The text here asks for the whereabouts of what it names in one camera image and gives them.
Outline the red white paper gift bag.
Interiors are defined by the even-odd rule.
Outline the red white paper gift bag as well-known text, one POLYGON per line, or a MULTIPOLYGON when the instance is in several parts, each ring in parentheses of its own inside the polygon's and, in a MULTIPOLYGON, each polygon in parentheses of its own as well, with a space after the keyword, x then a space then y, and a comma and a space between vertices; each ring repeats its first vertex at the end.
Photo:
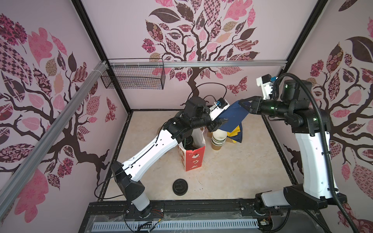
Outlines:
POLYGON ((193 146, 189 150, 186 150, 183 146, 184 139, 178 144, 178 152, 181 162, 184 167, 184 171, 191 171, 200 168, 203 164, 203 159, 206 150, 206 141, 201 129, 193 130, 191 136, 195 143, 203 144, 202 148, 193 150, 193 146))

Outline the dark blue paper napkin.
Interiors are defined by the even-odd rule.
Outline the dark blue paper napkin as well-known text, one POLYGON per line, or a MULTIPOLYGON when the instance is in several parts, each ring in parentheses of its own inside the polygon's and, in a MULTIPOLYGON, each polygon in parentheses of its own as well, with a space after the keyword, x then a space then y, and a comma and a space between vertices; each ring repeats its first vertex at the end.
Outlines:
POLYGON ((248 114, 249 112, 239 105, 239 101, 236 101, 218 116, 218 119, 227 120, 219 129, 226 132, 234 131, 248 114))

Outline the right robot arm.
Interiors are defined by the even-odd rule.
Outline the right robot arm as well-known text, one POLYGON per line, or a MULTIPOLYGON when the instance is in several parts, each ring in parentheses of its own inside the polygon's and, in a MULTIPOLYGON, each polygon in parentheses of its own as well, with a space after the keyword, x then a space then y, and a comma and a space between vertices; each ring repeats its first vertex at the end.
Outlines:
POLYGON ((317 115, 309 108, 310 101, 287 100, 284 102, 264 100, 254 96, 239 101, 239 105, 250 114, 280 117, 291 126, 300 148, 304 181, 284 187, 282 190, 257 194, 261 204, 266 207, 290 206, 297 209, 320 210, 337 202, 347 202, 345 194, 336 191, 333 198, 329 188, 325 153, 322 149, 321 130, 317 115))

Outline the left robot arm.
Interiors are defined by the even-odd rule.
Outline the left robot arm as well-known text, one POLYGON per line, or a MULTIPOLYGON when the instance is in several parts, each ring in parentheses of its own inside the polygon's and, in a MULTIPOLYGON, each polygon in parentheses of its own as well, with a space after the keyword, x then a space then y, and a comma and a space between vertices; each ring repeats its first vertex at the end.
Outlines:
POLYGON ((195 129, 205 127, 214 132, 227 122, 219 118, 229 108, 229 103, 218 99, 208 107, 200 97, 191 97, 185 103, 184 110, 166 121, 157 136, 135 156, 125 162, 114 162, 111 165, 113 178, 127 201, 133 204, 142 215, 151 210, 150 200, 146 196, 145 187, 140 179, 147 170, 166 152, 191 136, 195 129))

